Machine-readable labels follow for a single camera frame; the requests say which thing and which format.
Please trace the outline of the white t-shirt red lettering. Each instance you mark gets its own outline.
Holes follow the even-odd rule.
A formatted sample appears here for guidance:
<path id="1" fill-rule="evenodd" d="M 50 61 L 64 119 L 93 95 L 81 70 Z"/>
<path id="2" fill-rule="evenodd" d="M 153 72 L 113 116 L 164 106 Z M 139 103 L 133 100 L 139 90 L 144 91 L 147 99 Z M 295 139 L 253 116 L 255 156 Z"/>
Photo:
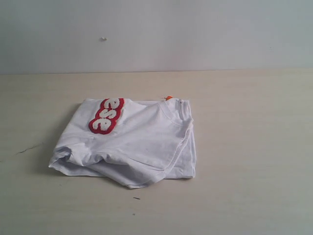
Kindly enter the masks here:
<path id="1" fill-rule="evenodd" d="M 67 176 L 108 177 L 128 188 L 195 177 L 187 100 L 86 99 L 61 134 L 48 166 Z"/>

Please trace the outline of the orange neck label tag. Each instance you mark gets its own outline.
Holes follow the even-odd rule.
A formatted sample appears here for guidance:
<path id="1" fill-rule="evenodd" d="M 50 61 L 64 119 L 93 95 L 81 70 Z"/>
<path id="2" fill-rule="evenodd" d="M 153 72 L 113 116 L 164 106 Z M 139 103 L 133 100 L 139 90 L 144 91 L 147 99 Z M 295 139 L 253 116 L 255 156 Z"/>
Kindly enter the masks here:
<path id="1" fill-rule="evenodd" d="M 167 100 L 169 100 L 171 98 L 173 98 L 173 97 L 169 95 L 169 96 L 165 97 L 164 99 L 167 101 Z"/>

